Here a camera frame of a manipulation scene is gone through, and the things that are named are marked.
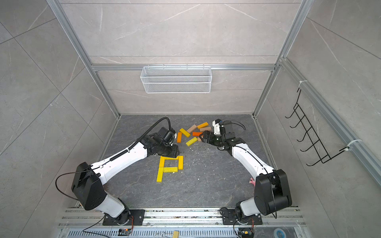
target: dark stone floor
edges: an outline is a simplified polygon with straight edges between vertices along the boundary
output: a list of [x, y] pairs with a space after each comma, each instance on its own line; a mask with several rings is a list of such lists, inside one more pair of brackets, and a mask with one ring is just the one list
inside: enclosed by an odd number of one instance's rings
[[[163, 115], [123, 115], [117, 125], [104, 158], [132, 144], [145, 130]], [[232, 119], [246, 126], [233, 125], [237, 137], [241, 137], [264, 162], [258, 132], [250, 115], [167, 115], [171, 126], [178, 132], [193, 124], [215, 119]], [[151, 132], [157, 132], [162, 121]], [[184, 170], [165, 173], [163, 182], [156, 182], [160, 156], [151, 155], [140, 160], [111, 178], [104, 188], [122, 199], [128, 207], [221, 207], [235, 206], [239, 201], [253, 196], [254, 187], [249, 184], [251, 175], [245, 167], [226, 151], [218, 151], [210, 144], [196, 142], [188, 147], [185, 142], [192, 138], [182, 137], [179, 145], [184, 156]], [[165, 166], [177, 166], [177, 161], [166, 161]]]

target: black wire rack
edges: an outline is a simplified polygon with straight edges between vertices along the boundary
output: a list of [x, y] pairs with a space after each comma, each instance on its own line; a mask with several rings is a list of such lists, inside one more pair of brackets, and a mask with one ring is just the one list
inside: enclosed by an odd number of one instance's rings
[[[337, 154], [334, 155], [334, 156], [330, 156], [330, 155], [329, 155], [329, 153], [327, 152], [327, 150], [326, 150], [326, 148], [325, 148], [323, 142], [321, 141], [319, 135], [316, 133], [315, 129], [313, 128], [313, 126], [312, 126], [312, 124], [311, 124], [311, 122], [309, 121], [308, 117], [305, 115], [303, 109], [300, 107], [300, 105], [299, 105], [299, 103], [298, 103], [298, 101], [299, 101], [299, 97], [300, 97], [300, 92], [301, 92], [301, 90], [300, 90], [300, 88], [298, 88], [297, 93], [299, 93], [299, 95], [298, 95], [298, 99], [296, 100], [296, 103], [295, 103], [295, 105], [294, 105], [294, 107], [293, 107], [294, 111], [292, 112], [291, 116], [289, 116], [289, 117], [285, 117], [285, 118], [291, 118], [294, 114], [297, 115], [297, 117], [299, 118], [298, 123], [297, 123], [295, 126], [290, 126], [290, 127], [291, 127], [291, 128], [295, 128], [295, 127], [297, 127], [297, 126], [301, 123], [301, 124], [303, 125], [304, 130], [306, 131], [306, 132], [304, 133], [303, 139], [302, 139], [302, 140], [297, 140], [297, 141], [298, 141], [298, 142], [302, 142], [302, 141], [306, 138], [306, 135], [307, 135], [308, 138], [309, 138], [309, 140], [310, 140], [311, 143], [312, 143], [312, 145], [311, 145], [310, 147], [308, 147], [307, 150], [309, 150], [309, 149], [311, 149], [311, 148], [313, 147], [313, 148], [315, 149], [317, 155], [319, 156], [319, 160], [318, 160], [318, 161], [316, 161], [316, 162], [315, 162], [314, 164], [312, 164], [312, 165], [309, 165], [309, 164], [307, 164], [307, 165], [308, 165], [308, 166], [314, 166], [314, 165], [317, 164], [318, 162], [322, 162], [322, 163], [324, 164], [324, 163], [326, 163], [326, 162], [332, 160], [333, 158], [335, 158], [335, 157], [338, 156], [339, 154], [345, 152], [346, 149], [348, 149], [349, 147], [346, 146], [346, 147], [342, 148], [341, 150], [339, 150], [339, 153], [337, 153]], [[299, 114], [298, 114], [298, 112], [296, 111], [298, 108], [301, 110], [301, 112], [302, 112], [303, 115], [299, 115]], [[302, 121], [303, 118], [306, 118], [306, 119], [307, 119], [309, 125], [306, 126], [306, 125], [303, 123], [303, 121]], [[310, 130], [312, 130], [311, 132], [315, 133], [315, 135], [316, 135], [316, 137], [317, 137], [317, 140], [316, 140], [315, 142], [312, 141], [311, 136], [310, 136], [310, 134], [308, 133]], [[318, 152], [317, 149], [316, 149], [316, 144], [317, 144], [317, 143], [320, 143], [320, 144], [322, 145], [322, 147], [324, 148], [324, 151], [325, 151], [325, 153], [326, 153], [325, 156], [323, 156], [323, 157], [320, 156], [319, 152]]]

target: aluminum rail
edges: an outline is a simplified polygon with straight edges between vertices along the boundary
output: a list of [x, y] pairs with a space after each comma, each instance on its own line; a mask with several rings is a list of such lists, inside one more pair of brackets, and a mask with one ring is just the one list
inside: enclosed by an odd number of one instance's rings
[[116, 108], [113, 100], [111, 99], [109, 92], [107, 91], [106, 87], [103, 85], [101, 78], [99, 75], [92, 69], [91, 67], [91, 61], [86, 53], [84, 47], [82, 46], [81, 42], [79, 41], [79, 38], [75, 34], [73, 27], [71, 26], [64, 10], [62, 9], [61, 4], [57, 0], [46, 0], [51, 8], [51, 10], [54, 12], [54, 14], [57, 17], [57, 20], [61, 24], [62, 28], [64, 29], [64, 32], [66, 33], [67, 37], [69, 38], [70, 42], [72, 43], [75, 51], [81, 58], [83, 64], [85, 65], [87, 71], [90, 73], [90, 76], [93, 78], [95, 84], [97, 85], [98, 89], [101, 91], [105, 101], [109, 105], [111, 111], [114, 113], [115, 117], [119, 117], [120, 113], [118, 112], [118, 109]]
[[[280, 64], [285, 68], [286, 72], [294, 78], [296, 83], [299, 84], [300, 81], [306, 80], [306, 78], [304, 78], [299, 70], [287, 58], [282, 58], [280, 60]], [[326, 100], [324, 100], [324, 98], [308, 81], [301, 83], [300, 88], [308, 96], [312, 104], [345, 144], [359, 139], [354, 131], [352, 131], [352, 129], [344, 122], [343, 119], [341, 119], [336, 111], [327, 103]], [[381, 161], [362, 141], [353, 142], [349, 150], [381, 187]]]
[[273, 64], [93, 64], [94, 71], [101, 70], [142, 70], [147, 66], [205, 66], [212, 70], [274, 70]]
[[312, 4], [314, 3], [314, 0], [303, 0], [300, 4], [300, 8], [298, 10], [298, 13], [296, 14], [296, 17], [294, 19], [294, 22], [292, 23], [290, 32], [287, 35], [287, 38], [282, 46], [282, 49], [279, 53], [279, 56], [277, 58], [277, 61], [275, 63], [275, 70], [270, 74], [269, 79], [266, 82], [265, 87], [262, 90], [261, 96], [259, 97], [259, 100], [257, 102], [257, 105], [255, 106], [255, 109], [253, 111], [253, 116], [257, 117], [259, 114], [259, 111], [261, 110], [266, 97], [271, 89], [272, 84], [275, 81], [275, 78], [278, 75], [279, 72], [279, 60], [283, 57], [286, 57], [288, 52], [291, 49], [292, 44], [295, 41], [296, 36], [298, 35], [299, 30], [301, 29], [304, 20], [307, 17], [307, 14], [309, 10], [311, 9]]

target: pink object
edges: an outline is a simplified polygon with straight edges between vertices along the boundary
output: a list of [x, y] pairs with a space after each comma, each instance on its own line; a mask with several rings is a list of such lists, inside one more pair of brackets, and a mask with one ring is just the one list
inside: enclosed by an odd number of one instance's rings
[[249, 182], [249, 183], [253, 184], [254, 187], [255, 187], [255, 180], [254, 180], [253, 178], [250, 179], [250, 182]]

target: wire basket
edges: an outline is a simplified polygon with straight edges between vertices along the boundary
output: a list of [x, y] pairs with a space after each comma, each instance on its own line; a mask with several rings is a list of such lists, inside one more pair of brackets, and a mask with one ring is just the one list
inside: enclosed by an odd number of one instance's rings
[[207, 66], [147, 66], [140, 75], [146, 93], [210, 93]]

